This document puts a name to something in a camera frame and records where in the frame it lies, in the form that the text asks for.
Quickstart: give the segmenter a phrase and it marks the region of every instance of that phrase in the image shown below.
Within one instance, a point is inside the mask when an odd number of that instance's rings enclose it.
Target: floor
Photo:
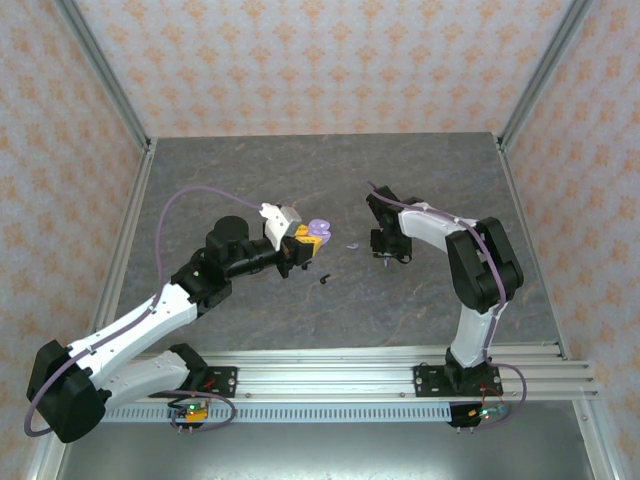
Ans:
[[[275,269],[234,280],[214,311],[165,337],[153,350],[188,342],[196,350],[373,347],[449,344],[460,303],[446,255],[414,241],[409,265],[372,258],[376,228],[367,180],[400,198],[417,196],[467,218],[502,221],[525,284],[502,316],[497,342],[558,337],[493,138],[488,133],[272,136],[161,139],[158,142],[118,316],[156,285],[153,237],[160,210],[178,189],[213,185],[254,202],[291,205],[303,220],[331,222],[333,237],[306,271],[282,280]],[[209,193],[189,194],[163,229],[171,275],[204,245],[216,220],[239,215],[261,235],[261,217]],[[357,243],[357,250],[347,245]],[[319,278],[330,274],[326,285]]]
[[[58,479],[76,478],[589,480],[593,476],[571,403],[532,402],[510,423],[474,435],[456,435],[444,423],[232,424],[194,436],[178,436],[169,425],[103,423],[67,450]]]

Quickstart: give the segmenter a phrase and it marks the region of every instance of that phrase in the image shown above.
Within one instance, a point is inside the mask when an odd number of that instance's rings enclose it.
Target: wallpaper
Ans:
[[[570,0],[79,0],[152,136],[499,133]]]
[[[595,2],[509,155],[572,354],[640,472],[640,10]]]
[[[23,478],[35,354],[84,335],[139,151],[51,0],[0,2],[0,465]]]

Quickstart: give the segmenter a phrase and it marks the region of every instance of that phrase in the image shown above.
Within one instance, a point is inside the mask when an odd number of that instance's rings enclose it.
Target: small purple piece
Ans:
[[[326,244],[331,238],[331,232],[329,231],[331,224],[321,218],[314,218],[309,222],[309,235],[312,237],[318,237],[322,239],[322,244]]]

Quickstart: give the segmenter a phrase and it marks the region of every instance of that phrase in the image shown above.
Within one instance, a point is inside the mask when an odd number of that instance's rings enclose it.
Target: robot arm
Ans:
[[[386,186],[375,189],[375,192],[398,201]],[[413,238],[447,253],[454,289],[462,302],[458,332],[450,353],[461,369],[480,365],[484,361],[483,349],[490,334],[491,319],[495,317],[497,320],[506,304],[498,311],[496,282],[475,240],[460,221],[483,237],[497,265],[507,300],[511,300],[524,277],[500,222],[494,218],[476,221],[443,217],[437,211],[429,211],[429,204],[417,198],[402,203],[422,207],[422,211],[390,205],[374,195],[367,197],[367,203],[380,225],[380,229],[371,231],[375,257],[395,258],[401,263],[408,263],[406,259],[411,259]]]
[[[275,266],[287,278],[294,266],[310,260],[325,240],[309,234],[297,212],[263,204],[263,237],[249,240],[247,222],[235,216],[218,220],[204,248],[171,277],[160,300],[150,298],[111,325],[63,348],[57,341],[36,356],[27,398],[32,400],[61,365],[80,356],[46,391],[37,410],[63,442],[92,430],[107,410],[165,390],[198,390],[207,368],[188,345],[176,345],[153,359],[127,365],[173,330],[187,325],[231,295],[231,280]],[[145,310],[144,320],[135,324]],[[93,350],[101,339],[125,330]]]

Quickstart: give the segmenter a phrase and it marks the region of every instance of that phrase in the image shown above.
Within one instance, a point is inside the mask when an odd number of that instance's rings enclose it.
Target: orange patterned wallpaper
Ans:
[[[0,2],[0,467],[22,478],[38,348],[83,335],[139,150],[51,0]]]
[[[640,10],[600,0],[509,155],[574,356],[640,472]]]
[[[152,136],[499,133],[570,0],[79,0]]]

